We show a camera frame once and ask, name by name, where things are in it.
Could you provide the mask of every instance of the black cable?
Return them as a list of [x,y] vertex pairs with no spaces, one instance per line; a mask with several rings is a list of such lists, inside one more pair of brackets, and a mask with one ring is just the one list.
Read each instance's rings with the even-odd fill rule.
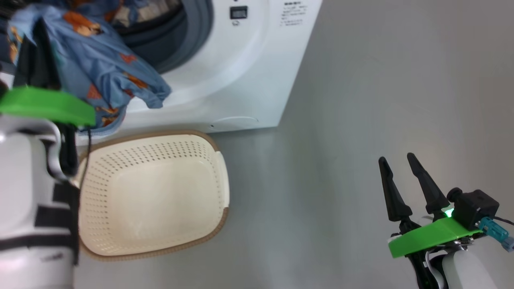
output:
[[495,217],[494,217],[494,219],[495,219],[495,220],[498,220],[498,221],[505,222],[505,223],[507,223],[507,224],[509,224],[509,225],[514,226],[514,222],[512,222],[512,221],[509,221],[509,220],[506,220],[506,219],[503,219],[503,218],[500,218],[500,217],[497,217],[497,216],[495,216]]
[[87,156],[86,156],[86,165],[84,166],[84,171],[82,172],[82,177],[80,178],[79,191],[82,193],[82,186],[84,185],[84,178],[86,177],[87,167],[89,166],[89,155],[91,153],[91,127],[87,127]]

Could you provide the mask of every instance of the floor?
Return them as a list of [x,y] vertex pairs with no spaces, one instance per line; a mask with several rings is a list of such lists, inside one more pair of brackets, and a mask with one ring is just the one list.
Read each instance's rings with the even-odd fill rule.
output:
[[[213,135],[231,184],[211,241],[118,263],[82,256],[76,288],[414,288],[392,259],[378,158],[426,214],[406,154],[443,192],[481,188],[514,219],[513,2],[325,0],[278,128]],[[498,288],[514,256],[471,250]]]

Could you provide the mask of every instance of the washing machine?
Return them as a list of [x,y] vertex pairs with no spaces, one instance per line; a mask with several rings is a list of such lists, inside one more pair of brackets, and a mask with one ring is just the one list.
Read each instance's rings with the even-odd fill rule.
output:
[[214,133],[276,127],[321,2],[182,0],[172,15],[122,33],[172,93],[160,109],[134,98],[119,130],[94,136],[94,142],[163,129]]

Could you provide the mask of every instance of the laundry basket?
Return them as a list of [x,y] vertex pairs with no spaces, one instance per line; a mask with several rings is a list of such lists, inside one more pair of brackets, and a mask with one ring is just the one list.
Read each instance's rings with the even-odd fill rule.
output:
[[[77,176],[85,163],[83,157]],[[206,134],[164,132],[101,143],[91,150],[83,181],[81,249],[101,261],[182,250],[214,237],[228,205],[225,162]]]

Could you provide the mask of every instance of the washing machine drum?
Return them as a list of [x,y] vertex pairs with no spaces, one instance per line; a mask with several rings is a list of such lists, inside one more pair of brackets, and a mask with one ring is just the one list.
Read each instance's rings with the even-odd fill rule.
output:
[[191,59],[203,46],[213,23],[212,0],[183,0],[182,5],[148,22],[119,29],[125,44],[160,73]]

